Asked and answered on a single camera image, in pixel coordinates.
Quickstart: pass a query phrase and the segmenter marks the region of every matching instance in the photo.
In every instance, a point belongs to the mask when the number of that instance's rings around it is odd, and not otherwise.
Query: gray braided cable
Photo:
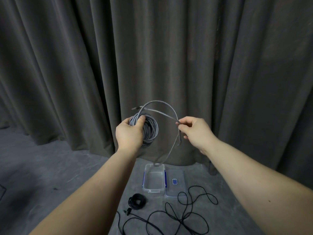
[[[165,114],[165,113],[163,113],[161,111],[146,108],[146,106],[149,105],[152,102],[161,102],[163,104],[168,105],[174,111],[176,118],[173,118],[173,117],[171,117],[171,116],[169,116],[169,115],[167,115],[167,114]],[[148,146],[150,146],[151,143],[154,141],[154,139],[159,134],[159,125],[158,125],[157,121],[150,114],[147,114],[146,112],[143,112],[144,109],[145,110],[154,111],[154,112],[158,112],[158,113],[160,113],[160,114],[162,114],[162,115],[164,115],[166,117],[174,119],[176,122],[178,122],[180,124],[180,122],[178,121],[178,116],[177,116],[176,111],[174,110],[174,108],[170,104],[168,104],[168,103],[166,103],[164,101],[158,101],[158,100],[150,101],[150,102],[147,102],[146,104],[144,104],[143,106],[132,108],[132,110],[136,110],[136,109],[140,109],[140,110],[139,110],[138,113],[136,113],[134,116],[131,117],[131,119],[129,120],[128,124],[130,126],[134,126],[137,123],[138,118],[141,115],[144,115],[146,117],[146,121],[145,121],[145,124],[143,126],[143,142],[142,142],[142,146],[141,146],[142,148],[147,148]],[[170,149],[170,152],[167,154],[166,158],[161,163],[156,163],[158,161],[158,159],[160,157],[162,157],[162,155],[159,156],[153,162],[154,166],[160,166],[168,159],[168,157],[170,156],[170,154],[171,154],[171,152],[172,152],[172,150],[173,150],[173,148],[174,148],[174,146],[175,146],[175,144],[176,144],[178,139],[179,139],[179,145],[180,145],[182,143],[182,139],[181,139],[181,136],[180,136],[180,130],[179,129],[178,129],[178,134],[176,136],[175,142],[174,142],[172,148]]]

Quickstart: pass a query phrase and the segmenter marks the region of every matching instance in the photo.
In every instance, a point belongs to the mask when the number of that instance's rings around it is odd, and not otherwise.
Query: forearm
[[[313,191],[219,140],[206,154],[267,234],[313,234]]]
[[[117,151],[94,176],[53,210],[31,235],[107,234],[134,167],[134,154]]]

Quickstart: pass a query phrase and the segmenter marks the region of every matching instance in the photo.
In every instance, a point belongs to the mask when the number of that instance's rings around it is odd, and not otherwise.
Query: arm
[[[267,234],[313,234],[313,191],[218,140],[203,119],[185,117],[178,128],[205,154]]]
[[[117,152],[87,182],[54,209],[31,235],[108,234],[142,145],[145,117],[135,126],[125,119],[116,127]]]

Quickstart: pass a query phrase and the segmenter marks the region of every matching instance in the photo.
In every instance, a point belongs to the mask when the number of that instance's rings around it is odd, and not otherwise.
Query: black plug
[[[127,210],[123,210],[123,212],[128,216],[131,213],[131,208],[128,208]]]

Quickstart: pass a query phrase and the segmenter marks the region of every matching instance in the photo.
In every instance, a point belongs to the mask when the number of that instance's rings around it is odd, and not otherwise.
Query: plastic container
[[[183,197],[186,198],[186,194],[179,193],[179,192],[187,193],[184,171],[177,169],[167,169],[165,177],[166,177],[165,196],[171,198],[177,198],[177,196],[179,196],[180,198]]]
[[[143,174],[142,189],[148,193],[164,193],[166,187],[164,164],[156,167],[147,164]]]

